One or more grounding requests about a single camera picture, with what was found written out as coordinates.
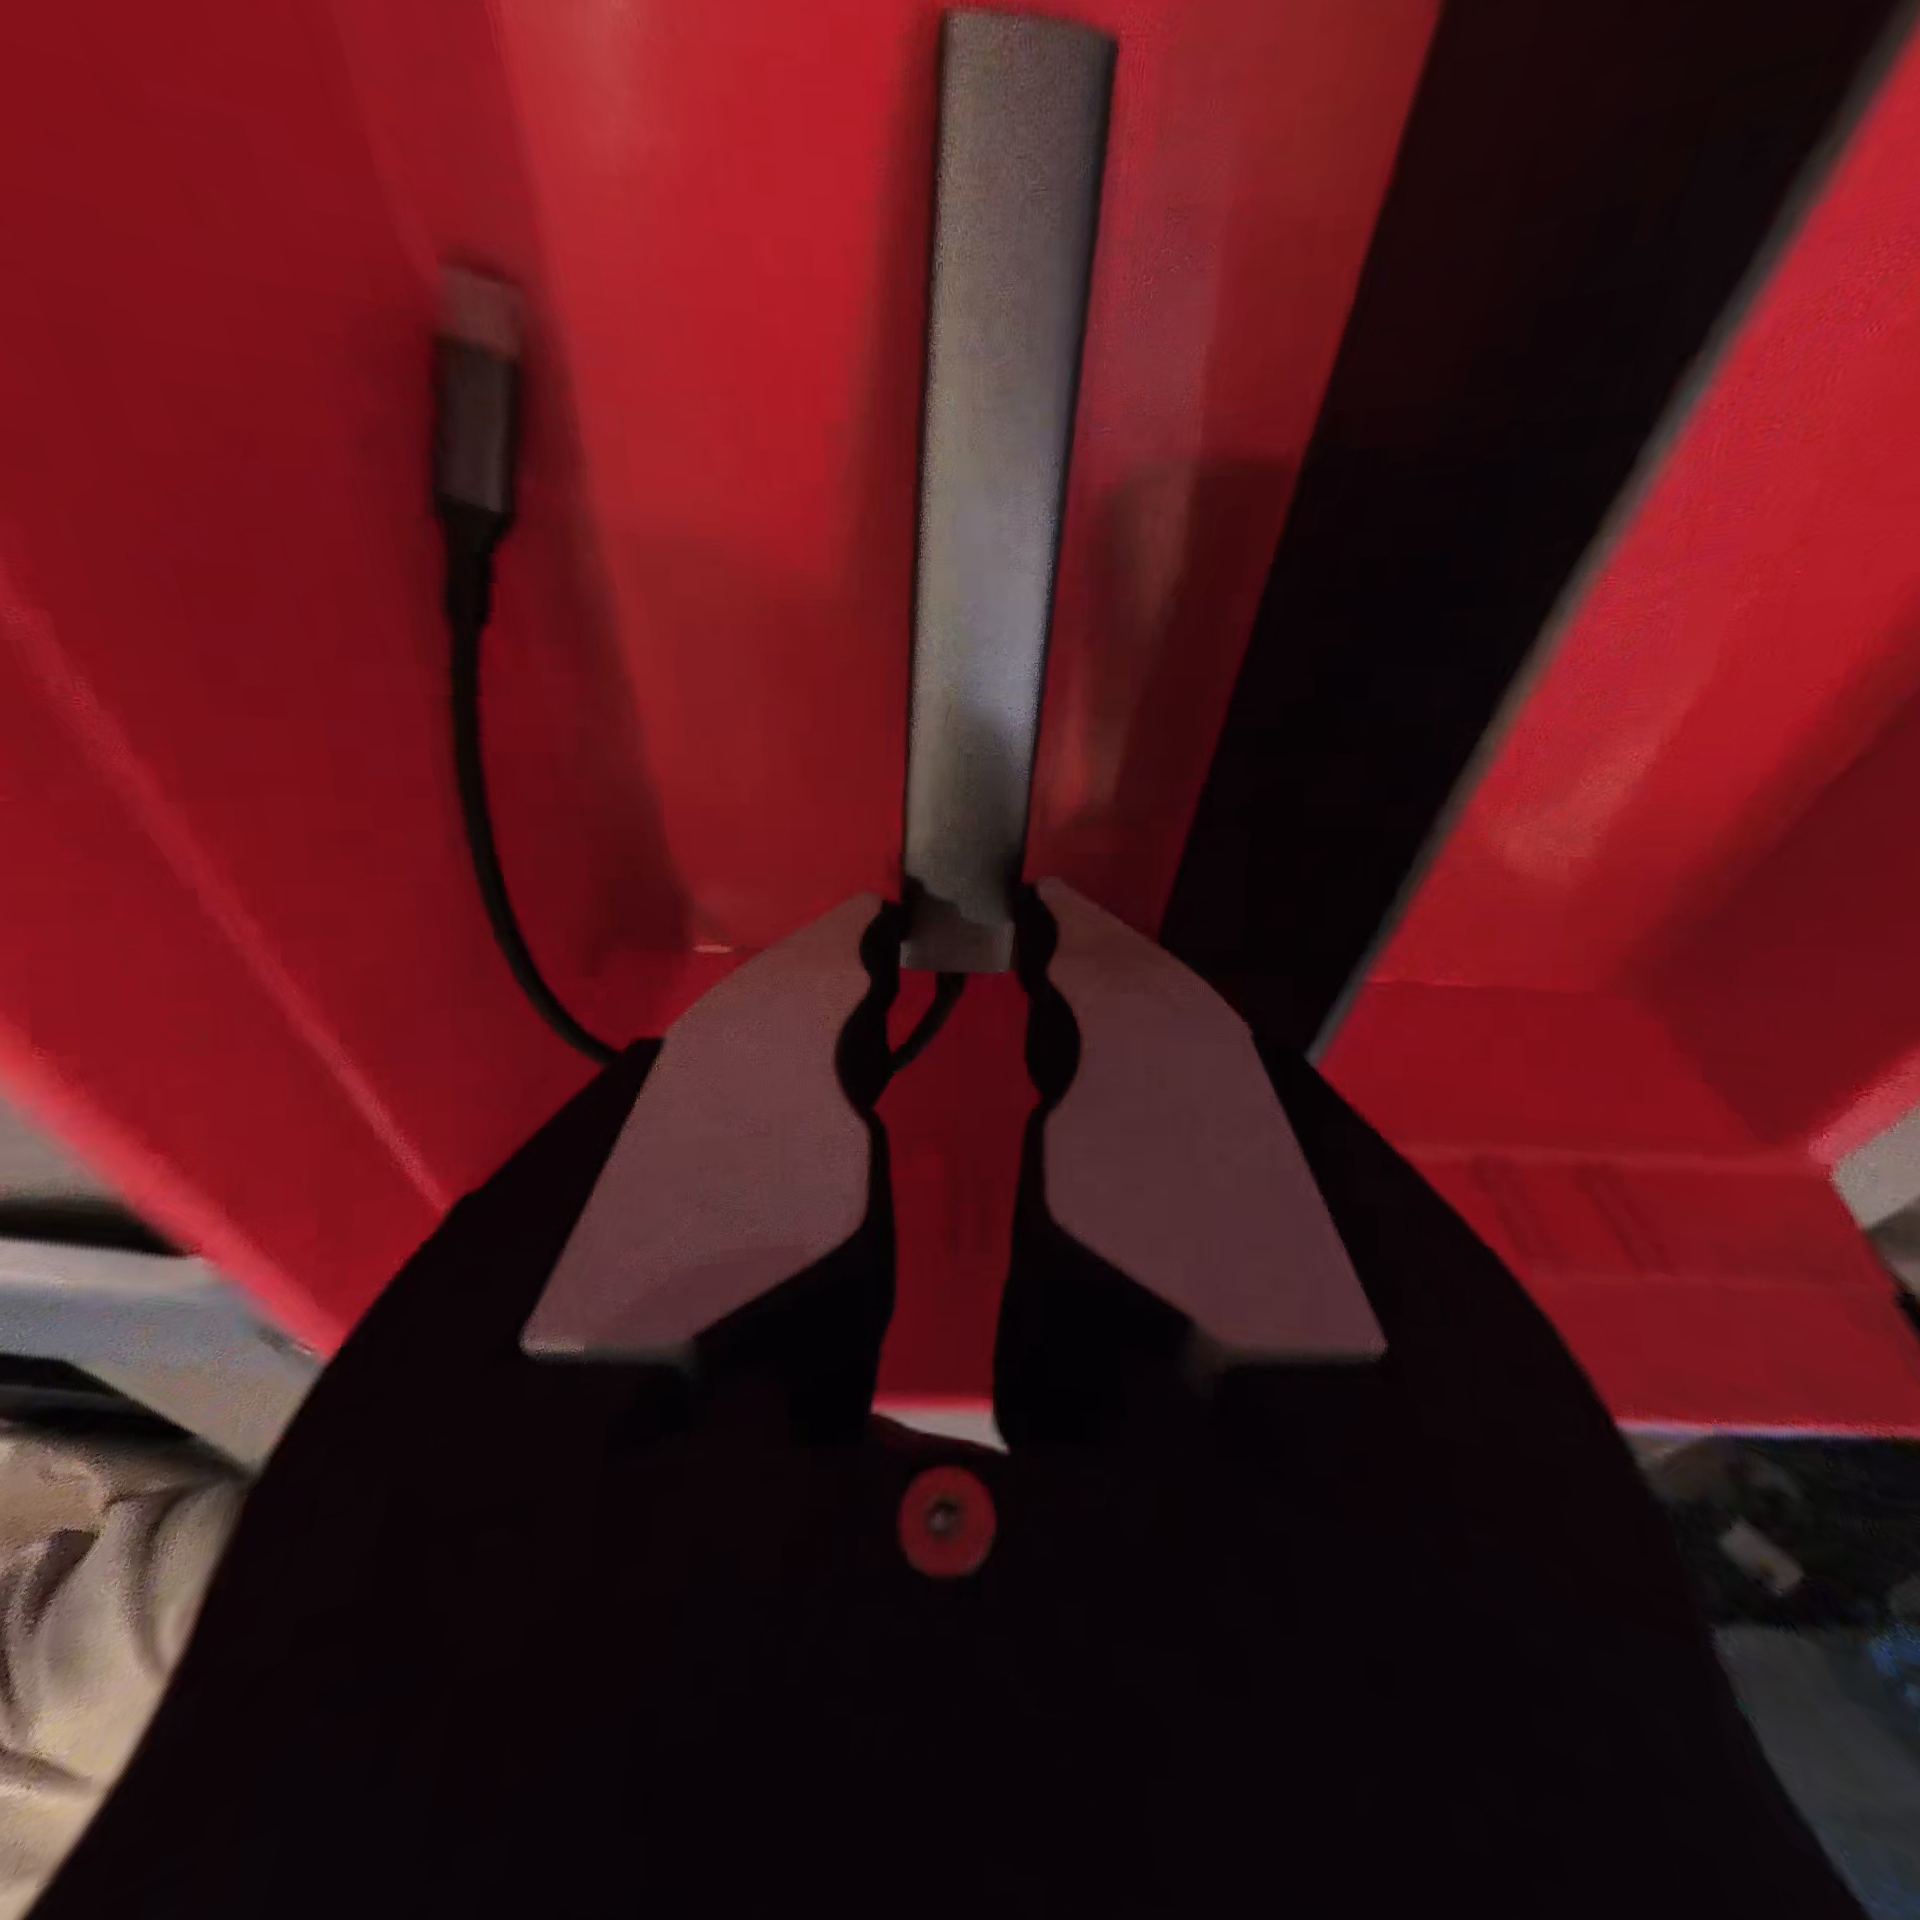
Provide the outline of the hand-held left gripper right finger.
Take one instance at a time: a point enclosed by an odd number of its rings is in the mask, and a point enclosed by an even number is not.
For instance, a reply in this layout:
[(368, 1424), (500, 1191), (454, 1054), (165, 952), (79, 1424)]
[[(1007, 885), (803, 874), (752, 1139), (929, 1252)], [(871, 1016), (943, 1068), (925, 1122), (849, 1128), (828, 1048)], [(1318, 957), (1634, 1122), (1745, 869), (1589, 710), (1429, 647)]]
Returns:
[(1044, 877), (1019, 925), (1025, 1068), (1011, 1355), (1173, 1347), (1371, 1366), (1385, 1336), (1252, 1027), (1146, 933)]

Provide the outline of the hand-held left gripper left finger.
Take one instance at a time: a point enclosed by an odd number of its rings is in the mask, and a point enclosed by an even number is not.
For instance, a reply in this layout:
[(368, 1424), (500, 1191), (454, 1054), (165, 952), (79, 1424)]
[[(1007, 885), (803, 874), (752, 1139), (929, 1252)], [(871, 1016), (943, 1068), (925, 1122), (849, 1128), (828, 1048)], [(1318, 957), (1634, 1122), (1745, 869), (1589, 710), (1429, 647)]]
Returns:
[(665, 1031), (519, 1332), (544, 1361), (681, 1358), (866, 1223), (899, 914), (854, 893)]

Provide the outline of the red storage bin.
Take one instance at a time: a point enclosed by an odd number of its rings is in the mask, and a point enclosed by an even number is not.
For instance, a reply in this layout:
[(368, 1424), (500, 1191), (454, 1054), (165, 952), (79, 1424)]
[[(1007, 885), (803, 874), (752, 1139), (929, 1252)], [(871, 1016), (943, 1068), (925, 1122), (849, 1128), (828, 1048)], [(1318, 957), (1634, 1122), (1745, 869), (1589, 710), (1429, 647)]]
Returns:
[[(1147, 938), (1440, 6), (1031, 6), (1116, 76), (1019, 875)], [(3, 1093), (301, 1347), (592, 1072), (462, 829), (441, 273), (523, 314), (510, 899), (649, 1037), (903, 880), (951, 10), (3, 4)], [(1864, 1288), (1913, 748), (1916, 24), (1323, 1073), (1552, 1315)]]

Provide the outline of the grey USB hub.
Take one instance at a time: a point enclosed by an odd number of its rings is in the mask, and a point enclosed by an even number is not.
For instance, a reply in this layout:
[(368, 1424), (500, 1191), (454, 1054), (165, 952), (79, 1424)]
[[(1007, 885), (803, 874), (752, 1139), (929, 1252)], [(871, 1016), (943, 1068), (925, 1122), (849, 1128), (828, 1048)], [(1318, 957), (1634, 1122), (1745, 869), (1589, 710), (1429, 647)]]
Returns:
[[(932, 1010), (1010, 966), (1039, 752), (1118, 44), (1081, 21), (951, 10), (938, 32), (914, 636), (902, 801), (907, 967)], [(544, 1026), (613, 1045), (544, 975), (510, 893), (481, 744), (495, 552), (515, 520), (522, 300), (450, 265), (434, 335), (450, 756), (491, 942)]]

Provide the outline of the grey desk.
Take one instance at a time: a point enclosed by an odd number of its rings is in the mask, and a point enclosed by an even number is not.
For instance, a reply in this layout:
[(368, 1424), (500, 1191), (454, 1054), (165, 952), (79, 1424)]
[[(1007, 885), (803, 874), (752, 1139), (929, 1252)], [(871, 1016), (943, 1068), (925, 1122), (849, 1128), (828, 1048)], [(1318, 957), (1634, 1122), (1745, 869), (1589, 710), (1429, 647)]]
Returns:
[[(3, 1104), (2, 1332), (254, 1467), (320, 1358), (203, 1259), (147, 1241), (120, 1194)], [(1916, 1436), (1916, 1336), (1848, 1218), (1864, 1288), (1575, 1288), (1550, 1308), (1619, 1425), (1645, 1434)]]

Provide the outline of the black bin divider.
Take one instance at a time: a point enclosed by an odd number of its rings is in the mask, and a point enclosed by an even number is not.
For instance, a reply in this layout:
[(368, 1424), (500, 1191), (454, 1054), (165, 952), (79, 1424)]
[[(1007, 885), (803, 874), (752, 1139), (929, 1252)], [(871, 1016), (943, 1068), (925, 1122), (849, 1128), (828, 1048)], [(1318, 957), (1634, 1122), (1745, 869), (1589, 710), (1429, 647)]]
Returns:
[(1163, 910), (1316, 1055), (1916, 26), (1442, 4)]

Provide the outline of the light trousers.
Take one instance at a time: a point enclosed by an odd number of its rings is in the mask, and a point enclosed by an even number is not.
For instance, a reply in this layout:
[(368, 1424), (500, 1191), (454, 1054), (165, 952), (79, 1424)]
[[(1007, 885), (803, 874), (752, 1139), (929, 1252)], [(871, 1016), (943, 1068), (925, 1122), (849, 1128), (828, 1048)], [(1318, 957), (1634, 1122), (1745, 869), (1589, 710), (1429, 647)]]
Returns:
[(3, 1908), (25, 1909), (126, 1772), (250, 1492), (192, 1446), (3, 1425)]

